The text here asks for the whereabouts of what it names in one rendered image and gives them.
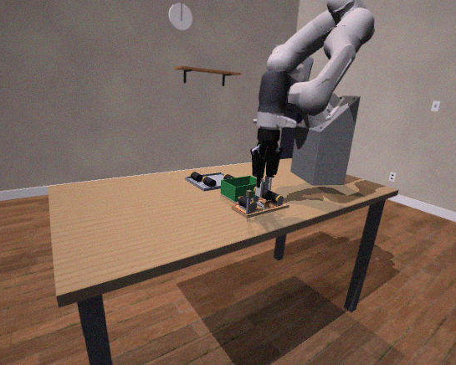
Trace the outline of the green open-top box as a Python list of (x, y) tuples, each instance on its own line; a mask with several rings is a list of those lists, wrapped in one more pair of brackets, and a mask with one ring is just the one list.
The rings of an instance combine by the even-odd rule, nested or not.
[(221, 180), (220, 194), (233, 202), (238, 202), (238, 197), (246, 197), (246, 190), (251, 190), (253, 191), (253, 196), (251, 198), (254, 198), (256, 181), (257, 178), (252, 176), (223, 179)]

